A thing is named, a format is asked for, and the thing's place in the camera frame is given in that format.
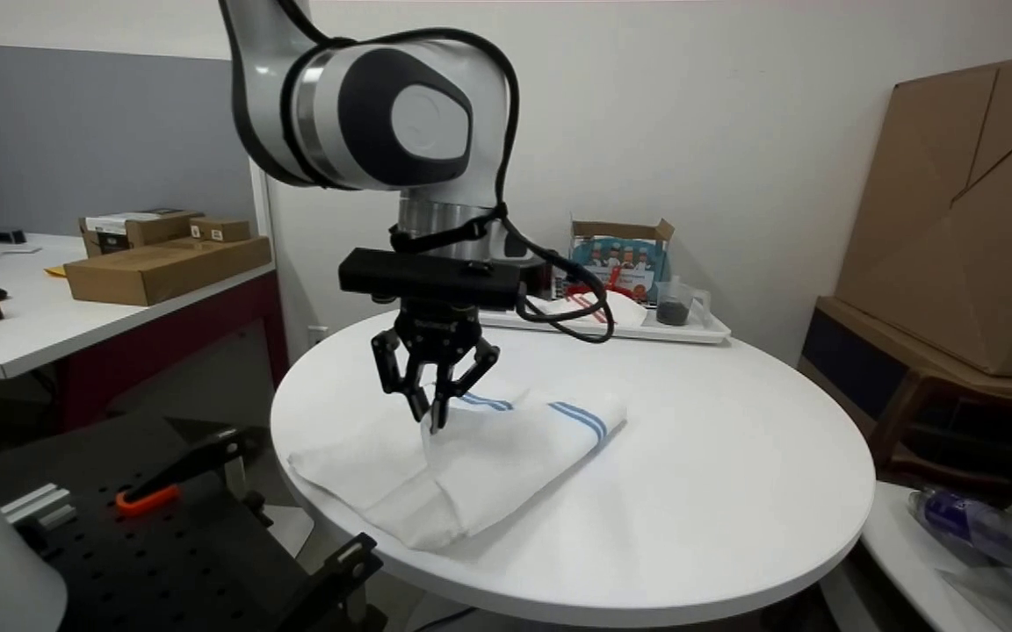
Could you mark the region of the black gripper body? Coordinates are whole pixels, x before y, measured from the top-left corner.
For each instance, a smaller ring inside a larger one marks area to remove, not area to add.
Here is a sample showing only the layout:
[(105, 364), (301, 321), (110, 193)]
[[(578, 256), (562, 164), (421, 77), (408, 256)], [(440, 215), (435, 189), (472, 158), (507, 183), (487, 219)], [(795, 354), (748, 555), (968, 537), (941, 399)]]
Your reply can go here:
[(392, 321), (392, 335), (408, 354), (421, 357), (421, 368), (440, 368), (447, 357), (472, 351), (480, 338), (479, 313), (472, 307), (447, 307), (426, 300), (402, 300)]

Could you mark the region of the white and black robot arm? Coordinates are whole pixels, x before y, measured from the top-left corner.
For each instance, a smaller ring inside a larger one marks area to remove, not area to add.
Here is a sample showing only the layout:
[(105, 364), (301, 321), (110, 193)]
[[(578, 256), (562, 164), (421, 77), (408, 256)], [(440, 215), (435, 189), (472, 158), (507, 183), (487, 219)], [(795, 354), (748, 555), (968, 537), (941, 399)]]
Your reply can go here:
[(507, 260), (507, 167), (517, 75), (473, 33), (324, 34), (299, 0), (217, 0), (233, 52), (233, 116), (249, 158), (289, 186), (387, 189), (384, 248), (351, 248), (337, 281), (391, 301), (373, 338), (378, 385), (440, 431), (495, 362), (483, 309), (520, 301)]

